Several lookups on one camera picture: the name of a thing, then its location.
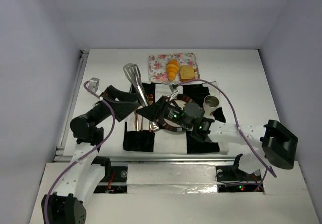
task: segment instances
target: white wall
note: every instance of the white wall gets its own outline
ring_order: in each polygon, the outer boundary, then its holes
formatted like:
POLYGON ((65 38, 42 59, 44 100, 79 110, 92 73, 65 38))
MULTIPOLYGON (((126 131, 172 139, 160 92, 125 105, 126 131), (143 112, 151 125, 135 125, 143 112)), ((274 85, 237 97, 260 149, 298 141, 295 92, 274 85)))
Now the white wall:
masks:
POLYGON ((79 49, 54 0, 0 0, 0 222, 29 223, 79 49))
POLYGON ((280 119, 299 137, 297 158, 322 220, 322 0, 289 0, 260 53, 280 119))
POLYGON ((287 0, 56 0, 80 48, 259 48, 287 0))

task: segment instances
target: pastry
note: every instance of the pastry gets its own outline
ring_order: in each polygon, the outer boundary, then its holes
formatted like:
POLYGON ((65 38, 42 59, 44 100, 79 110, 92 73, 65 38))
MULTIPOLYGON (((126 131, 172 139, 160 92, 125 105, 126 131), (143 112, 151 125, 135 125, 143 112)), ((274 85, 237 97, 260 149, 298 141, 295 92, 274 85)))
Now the pastry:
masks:
POLYGON ((195 78, 195 69, 193 69, 191 66, 183 65, 180 67, 180 80, 182 82, 191 80, 195 78))
POLYGON ((177 73, 179 72, 179 69, 179 64, 175 59, 169 61, 169 63, 166 64, 166 73, 170 82, 172 82, 175 79, 177 73))

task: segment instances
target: floral placemat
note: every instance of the floral placemat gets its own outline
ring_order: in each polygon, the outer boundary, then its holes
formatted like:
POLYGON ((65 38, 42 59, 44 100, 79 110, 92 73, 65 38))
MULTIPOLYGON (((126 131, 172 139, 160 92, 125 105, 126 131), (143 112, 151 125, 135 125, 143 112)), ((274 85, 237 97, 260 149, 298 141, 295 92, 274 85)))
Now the floral placemat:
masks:
MULTIPOLYGON (((195 69, 195 79, 200 78, 199 69, 194 53, 179 53, 179 54, 158 54, 148 57, 149 80, 155 83, 168 82, 166 73, 166 64, 176 59, 179 66, 188 65, 195 69)), ((179 74, 176 75, 174 82, 180 81, 179 74)))

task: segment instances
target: white table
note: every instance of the white table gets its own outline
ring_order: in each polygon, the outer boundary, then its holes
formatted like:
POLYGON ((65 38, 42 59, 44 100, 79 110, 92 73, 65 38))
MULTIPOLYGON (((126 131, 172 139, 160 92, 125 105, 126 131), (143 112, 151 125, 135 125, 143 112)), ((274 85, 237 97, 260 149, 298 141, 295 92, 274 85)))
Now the white table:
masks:
MULTIPOLYGON (((67 165, 46 165, 30 224, 44 223, 41 200, 67 165)), ((278 178, 268 175, 264 182, 265 195, 258 192, 94 194, 86 207, 86 224, 318 224, 298 163, 293 170, 275 168, 275 171, 278 178)), ((192 175, 191 183, 196 181, 192 175)))
MULTIPOLYGON (((271 96, 257 50, 169 50, 169 49, 91 49, 82 83, 91 77, 100 79, 99 89, 107 86, 128 91, 130 83, 123 73, 123 65, 137 64, 140 68, 142 81, 148 82, 147 58, 151 54, 169 54, 193 52, 196 55, 200 78, 217 81, 231 99, 241 124, 264 125, 268 119, 278 120, 278 115, 271 96)), ((81 86, 76 95, 76 106, 73 118, 92 108, 97 99, 91 96, 81 86)), ((232 111, 221 96, 221 103, 227 122, 234 122, 232 111)), ((103 121, 98 127, 103 127, 105 134, 111 124, 103 121)), ((67 131, 64 155, 73 155, 76 141, 72 132, 67 131)), ((110 139, 101 147, 99 155, 109 157, 190 157, 217 158, 219 154, 208 155, 165 155, 156 153, 127 152, 123 149, 123 130, 115 128, 110 139)), ((228 156, 234 157, 239 153, 248 152, 246 146, 230 144, 228 156)))

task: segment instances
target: mug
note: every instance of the mug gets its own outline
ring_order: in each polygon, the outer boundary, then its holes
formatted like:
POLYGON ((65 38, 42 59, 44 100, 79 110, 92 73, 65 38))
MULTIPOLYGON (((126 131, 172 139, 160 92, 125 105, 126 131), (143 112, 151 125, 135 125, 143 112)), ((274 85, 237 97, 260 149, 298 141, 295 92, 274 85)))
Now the mug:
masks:
POLYGON ((219 108, 219 99, 212 95, 206 96, 203 100, 203 109, 205 110, 205 115, 212 115, 217 108, 219 108))

